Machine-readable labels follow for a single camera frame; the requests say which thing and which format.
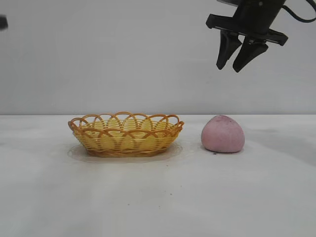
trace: oval basket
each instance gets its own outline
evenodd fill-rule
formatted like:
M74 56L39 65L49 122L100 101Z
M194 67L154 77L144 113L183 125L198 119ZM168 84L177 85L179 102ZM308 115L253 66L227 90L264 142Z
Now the oval basket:
M86 115L68 122L88 153L97 157L151 157L164 152L184 123L176 115Z

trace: white table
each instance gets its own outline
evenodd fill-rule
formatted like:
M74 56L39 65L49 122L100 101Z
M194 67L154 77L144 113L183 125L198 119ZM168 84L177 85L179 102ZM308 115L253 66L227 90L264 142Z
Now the white table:
M72 117L0 117L1 237L316 237L316 116L232 116L235 155L180 116L170 151L122 159L88 157Z

